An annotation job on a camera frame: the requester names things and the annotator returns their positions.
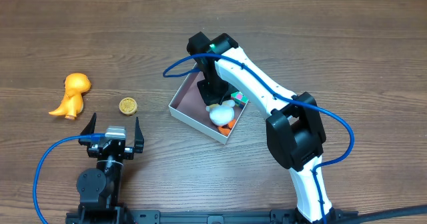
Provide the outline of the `multicoloured puzzle cube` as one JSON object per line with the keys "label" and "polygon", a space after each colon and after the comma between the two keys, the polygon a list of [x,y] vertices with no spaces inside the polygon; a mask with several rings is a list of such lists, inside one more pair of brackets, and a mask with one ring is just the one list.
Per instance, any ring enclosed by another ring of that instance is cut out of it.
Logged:
{"label": "multicoloured puzzle cube", "polygon": [[236,107],[244,108],[249,99],[240,91],[231,94],[231,99],[235,102]]}

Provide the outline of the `white box pink interior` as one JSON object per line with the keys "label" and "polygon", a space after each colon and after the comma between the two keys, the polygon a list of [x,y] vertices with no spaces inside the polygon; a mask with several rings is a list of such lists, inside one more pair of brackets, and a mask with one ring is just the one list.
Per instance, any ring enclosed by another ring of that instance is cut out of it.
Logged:
{"label": "white box pink interior", "polygon": [[[172,117],[175,117],[216,141],[225,144],[236,125],[234,125],[231,133],[227,137],[219,133],[218,128],[209,118],[209,113],[205,109],[207,105],[203,102],[197,88],[197,82],[201,80],[204,80],[202,73],[189,74],[171,100],[169,111]],[[235,105],[234,111],[237,121],[245,108],[246,106],[242,109]]]}

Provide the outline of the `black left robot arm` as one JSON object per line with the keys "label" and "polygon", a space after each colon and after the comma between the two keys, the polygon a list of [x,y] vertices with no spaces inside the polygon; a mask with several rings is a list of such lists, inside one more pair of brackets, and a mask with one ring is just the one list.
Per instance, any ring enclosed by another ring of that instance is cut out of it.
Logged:
{"label": "black left robot arm", "polygon": [[142,153],[144,137],[135,120],[134,144],[126,145],[125,127],[109,126],[105,133],[95,133],[97,115],[81,132],[80,145],[86,146],[90,158],[97,159],[96,167],[86,169],[77,178],[80,195],[76,213],[66,214],[66,224],[135,224],[135,217],[126,204],[119,202],[123,162]]}

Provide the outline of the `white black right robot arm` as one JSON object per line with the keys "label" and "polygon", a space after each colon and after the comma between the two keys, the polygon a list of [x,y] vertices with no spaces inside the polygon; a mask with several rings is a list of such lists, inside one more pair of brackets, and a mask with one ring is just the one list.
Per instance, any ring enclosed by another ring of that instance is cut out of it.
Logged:
{"label": "white black right robot arm", "polygon": [[290,172],[297,209],[306,223],[326,222],[332,204],[326,195],[321,169],[326,134],[307,92],[296,95],[280,86],[245,54],[228,34],[209,39],[202,32],[189,38],[187,52],[204,79],[197,87],[207,105],[223,104],[240,91],[266,121],[267,145],[273,158]]}

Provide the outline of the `white plush duck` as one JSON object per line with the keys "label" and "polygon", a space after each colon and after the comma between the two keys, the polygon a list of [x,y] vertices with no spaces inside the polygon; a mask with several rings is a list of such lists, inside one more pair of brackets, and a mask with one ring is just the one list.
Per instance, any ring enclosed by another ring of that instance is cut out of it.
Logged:
{"label": "white plush duck", "polygon": [[208,105],[205,109],[209,113],[211,122],[218,128],[219,133],[228,136],[237,122],[235,118],[235,101],[230,99],[222,104]]}

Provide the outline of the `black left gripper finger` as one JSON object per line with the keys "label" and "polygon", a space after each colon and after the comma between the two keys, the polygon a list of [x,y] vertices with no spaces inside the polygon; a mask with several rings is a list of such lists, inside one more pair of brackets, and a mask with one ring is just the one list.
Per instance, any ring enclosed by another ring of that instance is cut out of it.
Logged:
{"label": "black left gripper finger", "polygon": [[94,134],[95,125],[96,125],[97,113],[94,113],[89,121],[89,123],[85,126],[81,135],[91,135]]}
{"label": "black left gripper finger", "polygon": [[135,131],[134,131],[134,151],[136,153],[143,153],[144,143],[145,143],[145,140],[144,140],[141,128],[139,126],[139,118],[136,117]]}

